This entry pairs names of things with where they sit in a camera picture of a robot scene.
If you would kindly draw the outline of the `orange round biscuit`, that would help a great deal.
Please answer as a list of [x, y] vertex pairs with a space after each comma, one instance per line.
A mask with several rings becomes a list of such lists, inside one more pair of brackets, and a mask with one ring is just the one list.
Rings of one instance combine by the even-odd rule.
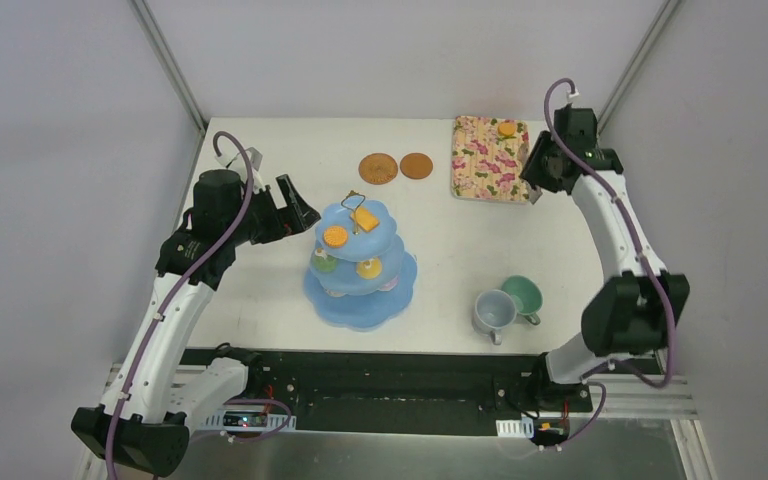
[[514, 137], [518, 131], [515, 122], [501, 122], [497, 125], [497, 134], [501, 138]]
[[322, 234], [324, 245], [332, 249], [345, 246], [349, 238], [350, 236], [348, 230], [339, 225], [332, 225], [327, 227]]

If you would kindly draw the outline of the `green cupcake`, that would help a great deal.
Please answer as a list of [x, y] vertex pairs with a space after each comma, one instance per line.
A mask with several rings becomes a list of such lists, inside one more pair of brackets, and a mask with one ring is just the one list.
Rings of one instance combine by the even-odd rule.
[[331, 273], [337, 268], [338, 263], [339, 260], [323, 248], [316, 248], [312, 253], [311, 265], [318, 272]]

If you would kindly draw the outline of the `orange square biscuit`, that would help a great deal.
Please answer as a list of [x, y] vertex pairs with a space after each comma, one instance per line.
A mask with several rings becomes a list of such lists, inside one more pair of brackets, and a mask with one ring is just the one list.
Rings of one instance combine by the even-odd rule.
[[355, 229], [369, 233], [380, 225], [379, 218], [366, 207], [359, 206], [350, 213]]

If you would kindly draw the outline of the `yellow frosted donut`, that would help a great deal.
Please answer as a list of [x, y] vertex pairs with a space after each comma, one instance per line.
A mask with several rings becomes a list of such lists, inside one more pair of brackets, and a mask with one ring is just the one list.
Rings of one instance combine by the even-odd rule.
[[383, 270], [382, 261], [378, 257], [373, 257], [356, 263], [356, 273], [365, 280], [371, 280], [379, 277]]

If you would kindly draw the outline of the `smooth wooden coaster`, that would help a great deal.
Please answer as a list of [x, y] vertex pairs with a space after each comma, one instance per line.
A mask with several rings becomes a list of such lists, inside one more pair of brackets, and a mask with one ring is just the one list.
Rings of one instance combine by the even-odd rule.
[[405, 155], [400, 163], [401, 173], [409, 179], [421, 180], [427, 178], [434, 168], [432, 159], [420, 152], [413, 152]]

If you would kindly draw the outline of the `grey-blue ceramic mug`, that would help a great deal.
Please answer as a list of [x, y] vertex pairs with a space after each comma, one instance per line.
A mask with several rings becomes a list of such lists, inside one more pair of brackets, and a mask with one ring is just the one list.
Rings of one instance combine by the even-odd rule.
[[487, 290], [474, 302], [471, 324], [476, 333], [488, 337], [494, 346], [499, 346], [503, 330], [516, 321], [518, 314], [509, 294], [499, 289]]

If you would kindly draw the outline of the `metal serving tongs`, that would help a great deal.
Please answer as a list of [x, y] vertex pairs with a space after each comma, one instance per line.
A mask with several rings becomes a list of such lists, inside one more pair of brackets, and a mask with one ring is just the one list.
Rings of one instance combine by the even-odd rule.
[[540, 187], [534, 187], [529, 184], [526, 185], [527, 200], [530, 204], [536, 204], [542, 196], [542, 189]]

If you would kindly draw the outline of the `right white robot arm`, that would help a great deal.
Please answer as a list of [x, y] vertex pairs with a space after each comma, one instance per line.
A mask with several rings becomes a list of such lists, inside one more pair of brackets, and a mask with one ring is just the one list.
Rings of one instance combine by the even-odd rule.
[[538, 357], [525, 395], [536, 407], [555, 408], [591, 376], [617, 368], [655, 388], [632, 362], [642, 354], [672, 351], [676, 327], [690, 293], [688, 278], [671, 273], [642, 231], [627, 195], [624, 167], [598, 143], [597, 118], [566, 105], [547, 121], [520, 174], [529, 200], [543, 193], [568, 195], [583, 215], [601, 262], [603, 285], [581, 314], [580, 331]]

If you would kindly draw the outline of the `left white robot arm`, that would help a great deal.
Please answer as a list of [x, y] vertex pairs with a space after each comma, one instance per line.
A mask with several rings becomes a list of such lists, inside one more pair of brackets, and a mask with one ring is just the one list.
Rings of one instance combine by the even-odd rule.
[[163, 242], [146, 314], [121, 370], [95, 407], [76, 410], [71, 429], [106, 463], [171, 475], [190, 437], [223, 404], [257, 402], [265, 390], [261, 354], [218, 347], [207, 369], [178, 390], [173, 380], [188, 341], [243, 244], [267, 244], [309, 230], [321, 218], [288, 175], [275, 181], [286, 204], [236, 159], [201, 173], [191, 206]]

